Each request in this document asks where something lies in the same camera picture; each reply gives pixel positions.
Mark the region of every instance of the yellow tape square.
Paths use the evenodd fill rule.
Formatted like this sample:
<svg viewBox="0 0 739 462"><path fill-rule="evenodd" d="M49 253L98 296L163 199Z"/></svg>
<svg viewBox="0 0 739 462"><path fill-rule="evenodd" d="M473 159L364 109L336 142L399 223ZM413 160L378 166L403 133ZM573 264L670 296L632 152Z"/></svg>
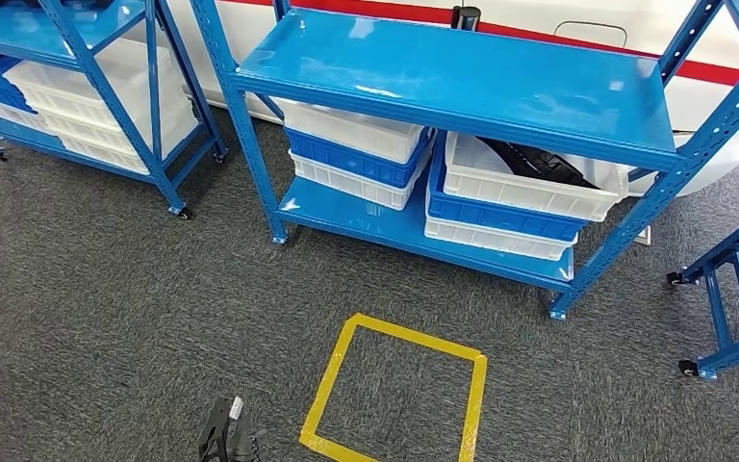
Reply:
<svg viewBox="0 0 739 462"><path fill-rule="evenodd" d="M407 342L430 347L440 352L474 362L474 368L471 372L469 401L466 405L466 419L463 422L460 455L457 458L458 462L472 462L474 460L474 445L477 442L477 427L480 424L483 386L486 382L486 367L488 365L486 357L480 351L469 348L468 346L458 345L447 340L426 335L417 330L407 329L406 327L377 320L362 314L356 314L344 323L342 333L339 335L339 340L333 348L332 356L330 356L330 362L327 364L327 369L324 370L324 377L321 378L319 389L316 391L316 398L313 400L313 405L310 407L307 418L304 420L304 425L301 427L301 435L298 441L315 452L340 462L377 462L371 457L341 446L338 443L325 440L316 434L321 415L324 413L324 406L330 398L333 384L336 383L336 375L338 375L341 369L344 356L357 326L362 326L382 334L391 335Z"/></svg>

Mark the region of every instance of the red stripe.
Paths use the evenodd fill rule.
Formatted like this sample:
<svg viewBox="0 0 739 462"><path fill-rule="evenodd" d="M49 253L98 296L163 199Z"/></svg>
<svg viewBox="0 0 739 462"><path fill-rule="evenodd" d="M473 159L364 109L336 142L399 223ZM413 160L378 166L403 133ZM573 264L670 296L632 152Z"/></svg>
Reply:
<svg viewBox="0 0 739 462"><path fill-rule="evenodd" d="M489 34L497 34L500 36L514 37L518 39L529 39L545 41L549 43L559 43L562 45L578 46L582 48L590 48L593 50L615 51L618 53L626 53L638 56L646 56L649 58L658 58L659 55L646 53L643 51L630 50L627 48L619 48L618 46L603 45L601 43L593 43L591 41L577 40L575 38L565 38L544 34L541 32L526 31L525 29L517 29L515 27L501 26L499 24L490 24L481 22L477 28L480 32ZM686 77L688 79L703 80L715 84L723 84L733 86L739 81L739 69L726 67L723 65L699 63L696 61L686 61L678 69L676 75Z"/></svg>
<svg viewBox="0 0 739 462"><path fill-rule="evenodd" d="M326 10L329 12L359 14L361 16L386 17L405 21L448 24L451 10L397 3L371 2L367 0L291 0L296 7Z"/></svg>
<svg viewBox="0 0 739 462"><path fill-rule="evenodd" d="M270 0L219 0L223 2L246 3L249 5L271 6ZM402 5L397 3L373 2L369 0L291 0L295 7L326 10L329 12L359 14L362 16L384 17L406 21L431 22L434 24L448 24L451 21L451 10L433 7L421 7L417 5ZM579 46L594 50L615 51L619 53L633 54L658 58L658 55L642 51L619 48L616 46L602 45L591 41L577 40L575 38L558 37L542 32L527 31L516 27L502 26L488 22L481 22L478 30L488 34L514 37L517 39L529 39L559 43L569 46ZM695 61L685 62L679 69L677 75L688 79L702 80L715 84L735 85L739 80L739 69L723 65L698 63Z"/></svg>

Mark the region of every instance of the black object in crate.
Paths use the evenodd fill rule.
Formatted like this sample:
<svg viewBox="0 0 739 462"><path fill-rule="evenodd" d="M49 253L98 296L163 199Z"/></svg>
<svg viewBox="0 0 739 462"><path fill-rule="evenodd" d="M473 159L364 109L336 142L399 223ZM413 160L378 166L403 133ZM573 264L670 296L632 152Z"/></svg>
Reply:
<svg viewBox="0 0 739 462"><path fill-rule="evenodd" d="M515 175L597 190L578 168L565 159L537 147L478 137L494 150Z"/></svg>

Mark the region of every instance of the blue metal shelf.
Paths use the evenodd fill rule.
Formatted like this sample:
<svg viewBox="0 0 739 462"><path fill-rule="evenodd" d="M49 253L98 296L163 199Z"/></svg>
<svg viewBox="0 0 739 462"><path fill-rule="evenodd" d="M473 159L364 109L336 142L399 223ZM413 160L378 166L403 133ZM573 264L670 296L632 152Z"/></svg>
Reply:
<svg viewBox="0 0 739 462"><path fill-rule="evenodd" d="M93 53L122 36L145 14L142 0L114 0L100 12L63 7L87 48ZM0 54L22 60L80 70L61 32L41 8L11 0L0 6Z"/></svg>
<svg viewBox="0 0 739 462"><path fill-rule="evenodd" d="M186 146L188 146L188 144L197 137L203 128L204 127L202 125L198 125L184 140L180 141L180 143L177 144L177 146L163 160L164 167L168 167L178 157L180 157L180 154L185 151ZM58 137L48 135L18 123L4 120L3 118L0 118L0 137L7 141L12 141L16 144L29 147L43 154L51 154L85 166L99 168L101 170L106 170L111 173L116 173L118 175L146 183L154 183L154 180L149 175L137 173L132 170L118 167L114 164L108 164L97 159L78 154L77 152L72 152L64 147ZM199 148L199 151L202 153L208 152L210 147L211 146L206 143Z"/></svg>
<svg viewBox="0 0 739 462"><path fill-rule="evenodd" d="M128 137L129 143L140 156L148 173L136 173L68 151L56 137L1 119L0 136L46 154L150 183L156 186L168 201L169 212L180 218L189 218L191 213L177 188L207 152L213 151L213 156L222 163L228 151L166 0L113 0L108 8L99 11L90 10L81 3L64 6L59 0L38 1L40 8L32 9L19 0L8 0L9 3L0 5L0 54L83 73L103 98L107 109ZM153 142L149 147L95 59L96 53L140 22L145 24L149 99L160 100L157 65L159 26L166 34L175 61L188 84L201 122L165 156L161 146L159 105L151 107ZM208 139L193 152L176 173L169 176L166 169L200 132L207 133Z"/></svg>
<svg viewBox="0 0 739 462"><path fill-rule="evenodd" d="M245 59L236 83L637 167L678 161L658 65L648 58L294 9Z"/></svg>
<svg viewBox="0 0 739 462"><path fill-rule="evenodd" d="M277 25L240 65L215 1L191 0L273 241L287 240L284 221L292 221L551 288L557 292L548 309L554 319L567 317L739 130L739 83L678 149L664 100L665 85L720 8L718 0L696 1L658 62L273 4ZM566 281L567 267L560 273L553 263L524 266L517 257L427 240L420 191L404 213L376 216L359 199L296 179L278 203L242 99L245 90L635 166L635 176L656 177Z"/></svg>
<svg viewBox="0 0 739 462"><path fill-rule="evenodd" d="M406 208L399 212L296 177L276 214L285 221L388 245L557 292L568 290L568 281L573 277L570 248L558 262L552 262L427 238L423 234L425 186L424 174Z"/></svg>
<svg viewBox="0 0 739 462"><path fill-rule="evenodd" d="M718 285L717 269L724 265L734 266L739 288L739 228L684 271L668 274L668 280L676 285L696 284L701 279L706 281L709 311L718 347L715 353L699 357L697 361L679 362L681 371L688 375L715 379L721 370L739 364L739 341L735 341L729 334L725 306Z"/></svg>

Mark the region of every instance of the gray carpet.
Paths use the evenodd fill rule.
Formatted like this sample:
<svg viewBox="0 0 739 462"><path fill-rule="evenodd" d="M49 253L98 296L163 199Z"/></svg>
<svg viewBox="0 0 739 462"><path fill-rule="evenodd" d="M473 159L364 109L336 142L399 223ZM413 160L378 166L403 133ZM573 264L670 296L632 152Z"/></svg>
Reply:
<svg viewBox="0 0 739 462"><path fill-rule="evenodd" d="M232 156L182 188L193 221L147 185L8 149L0 461L193 460L208 406L234 394L269 431L271 460L324 460L298 434L357 312L488 356L477 461L739 461L739 368L679 376L714 334L703 290L660 284L739 224L739 168L674 203L654 246L634 246L558 322L545 291L473 270L306 228L272 244L217 114ZM281 191L286 142L257 131ZM579 260L630 205L582 233ZM468 362L359 330L319 435L380 460L457 460L470 377Z"/></svg>

